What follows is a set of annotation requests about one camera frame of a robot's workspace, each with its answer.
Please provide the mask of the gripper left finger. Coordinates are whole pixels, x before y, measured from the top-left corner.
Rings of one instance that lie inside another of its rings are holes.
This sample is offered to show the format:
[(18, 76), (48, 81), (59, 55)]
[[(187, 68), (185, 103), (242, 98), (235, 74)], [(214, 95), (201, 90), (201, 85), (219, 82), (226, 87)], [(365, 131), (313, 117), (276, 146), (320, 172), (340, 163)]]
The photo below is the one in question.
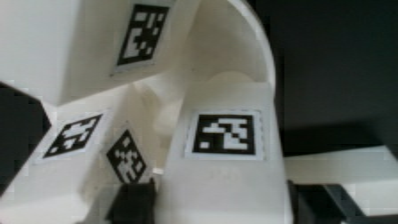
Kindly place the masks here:
[(155, 224), (155, 180), (125, 184), (107, 213), (111, 224)]

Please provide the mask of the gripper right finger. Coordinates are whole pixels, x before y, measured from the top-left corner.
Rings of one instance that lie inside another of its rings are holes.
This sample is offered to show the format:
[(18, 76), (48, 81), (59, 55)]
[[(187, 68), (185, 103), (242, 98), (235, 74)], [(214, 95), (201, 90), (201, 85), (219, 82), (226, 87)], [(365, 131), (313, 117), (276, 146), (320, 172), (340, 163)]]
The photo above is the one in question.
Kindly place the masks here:
[(343, 224), (365, 212), (340, 184), (288, 181), (294, 224)]

